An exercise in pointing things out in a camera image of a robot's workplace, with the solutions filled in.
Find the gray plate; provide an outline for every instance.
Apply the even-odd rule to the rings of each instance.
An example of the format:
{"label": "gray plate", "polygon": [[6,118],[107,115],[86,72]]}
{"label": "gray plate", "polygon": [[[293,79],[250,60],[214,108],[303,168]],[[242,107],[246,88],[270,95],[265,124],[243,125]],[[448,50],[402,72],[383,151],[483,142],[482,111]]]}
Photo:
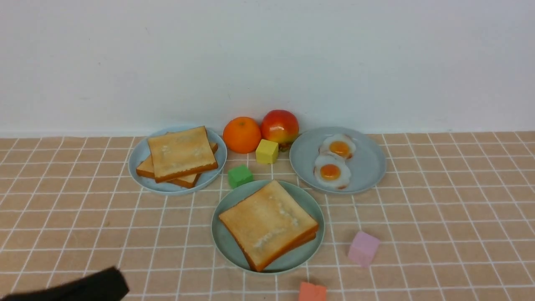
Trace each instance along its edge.
{"label": "gray plate", "polygon": [[[314,177],[314,161],[323,140],[334,134],[346,134],[353,138],[355,154],[346,161],[351,179],[345,189],[322,186]],[[310,187],[325,193],[348,194],[368,190],[381,181],[386,172],[383,150],[368,136],[344,127],[320,127],[299,136],[290,148],[290,164],[295,173]]]}
{"label": "gray plate", "polygon": [[[161,131],[157,131],[151,134],[149,137],[164,135],[167,132],[180,132],[198,127],[198,125],[179,125],[174,127],[169,127]],[[149,191],[156,192],[163,195],[182,195],[195,192],[197,190],[203,189],[208,186],[213,180],[216,179],[217,175],[223,170],[225,162],[227,161],[227,146],[223,139],[216,134],[215,132],[207,129],[208,140],[211,142],[216,142],[218,144],[217,152],[215,153],[216,161],[219,167],[216,170],[210,170],[203,172],[197,181],[197,184],[193,188],[185,188],[177,186],[171,183],[156,183],[153,179],[140,177],[135,172],[135,169],[143,162],[149,155],[150,149],[149,144],[147,143],[147,138],[141,140],[138,145],[135,146],[130,158],[128,159],[128,171],[134,180],[146,188]]]}
{"label": "gray plate", "polygon": [[276,275],[289,272],[298,268],[309,260],[318,251],[323,242],[325,233],[325,220],[323,212],[314,198],[305,190],[284,181],[278,181],[282,187],[295,199],[295,201],[315,219],[319,224],[316,239],[298,247],[279,257],[268,265],[262,272],[255,272],[249,268],[245,256],[238,247],[236,240],[232,237],[227,228],[219,220],[219,215],[236,205],[241,200],[257,192],[271,180],[258,180],[241,185],[227,194],[216,208],[212,217],[212,238],[217,250],[233,265],[250,273],[259,275]]}

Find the toy block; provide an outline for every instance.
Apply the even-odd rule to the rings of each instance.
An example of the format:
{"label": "toy block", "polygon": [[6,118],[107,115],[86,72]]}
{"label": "toy block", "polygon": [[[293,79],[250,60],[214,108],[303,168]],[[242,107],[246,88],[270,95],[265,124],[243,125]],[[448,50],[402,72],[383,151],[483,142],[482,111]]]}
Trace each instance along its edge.
{"label": "toy block", "polygon": [[279,144],[262,139],[256,148],[256,162],[260,164],[273,164],[279,156]]}
{"label": "toy block", "polygon": [[232,189],[253,181],[253,173],[242,164],[228,171],[228,183]]}
{"label": "toy block", "polygon": [[377,238],[359,231],[349,247],[349,259],[363,268],[369,267],[380,242]]}
{"label": "toy block", "polygon": [[299,301],[325,301],[327,288],[308,282],[301,282]]}

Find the fried egg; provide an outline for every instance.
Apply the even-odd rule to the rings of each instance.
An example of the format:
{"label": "fried egg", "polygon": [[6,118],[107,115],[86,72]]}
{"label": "fried egg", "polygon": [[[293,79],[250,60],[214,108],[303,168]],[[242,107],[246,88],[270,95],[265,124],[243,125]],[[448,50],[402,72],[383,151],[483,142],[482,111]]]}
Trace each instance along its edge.
{"label": "fried egg", "polygon": [[329,136],[323,140],[322,145],[319,147],[320,154],[335,154],[344,159],[353,157],[355,150],[355,143],[353,143],[350,136],[345,134]]}
{"label": "fried egg", "polygon": [[344,189],[349,185],[351,171],[344,158],[334,154],[322,154],[314,162],[314,177],[322,186]]}

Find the egg white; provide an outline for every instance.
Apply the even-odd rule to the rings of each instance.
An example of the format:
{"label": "egg white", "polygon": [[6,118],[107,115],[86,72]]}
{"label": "egg white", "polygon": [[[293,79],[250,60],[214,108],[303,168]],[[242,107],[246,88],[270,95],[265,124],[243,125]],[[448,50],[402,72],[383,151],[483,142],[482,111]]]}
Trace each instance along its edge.
{"label": "egg white", "polygon": [[345,144],[349,146],[349,154],[347,157],[344,157],[344,159],[351,158],[353,153],[357,149],[355,143],[353,143],[350,136],[347,136],[346,134],[334,134],[332,136],[325,138],[325,140],[323,140],[322,145],[319,147],[319,153],[337,155],[329,149],[329,146],[331,145],[331,143],[335,141],[344,142]]}
{"label": "egg white", "polygon": [[[340,169],[340,177],[338,179],[326,181],[322,178],[320,169],[327,164],[335,165]],[[322,154],[319,155],[314,162],[314,177],[322,186],[334,189],[344,189],[349,185],[351,171],[349,170],[349,167],[347,167],[343,157],[336,154]]]}

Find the bread slice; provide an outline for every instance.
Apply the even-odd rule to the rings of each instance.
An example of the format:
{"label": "bread slice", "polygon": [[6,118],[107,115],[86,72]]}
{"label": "bread slice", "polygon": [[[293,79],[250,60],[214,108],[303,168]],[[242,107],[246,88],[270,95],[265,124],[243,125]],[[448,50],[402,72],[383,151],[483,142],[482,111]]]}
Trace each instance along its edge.
{"label": "bread slice", "polygon": [[314,239],[316,239],[316,233],[312,233],[311,235],[309,235],[308,237],[296,242],[295,244],[293,244],[289,249],[288,251],[286,251],[286,253],[288,253],[289,251],[293,250],[293,249],[296,249],[306,243],[309,243],[311,241],[313,241]]}
{"label": "bread slice", "polygon": [[[214,154],[217,152],[218,147],[219,146],[217,143],[210,142],[210,148],[212,149],[212,152]],[[135,171],[136,171],[136,174],[140,177],[154,179],[154,166],[152,165],[152,156],[149,155],[143,162],[141,162],[137,166]],[[201,174],[194,174],[194,175],[176,178],[167,182],[171,184],[179,185],[185,188],[193,188],[197,184],[197,181],[199,180],[200,177],[201,177]]]}
{"label": "bread slice", "polygon": [[147,142],[156,183],[218,168],[204,126],[151,137]]}
{"label": "bread slice", "polygon": [[270,263],[315,235],[319,224],[273,180],[219,215],[252,270]]}

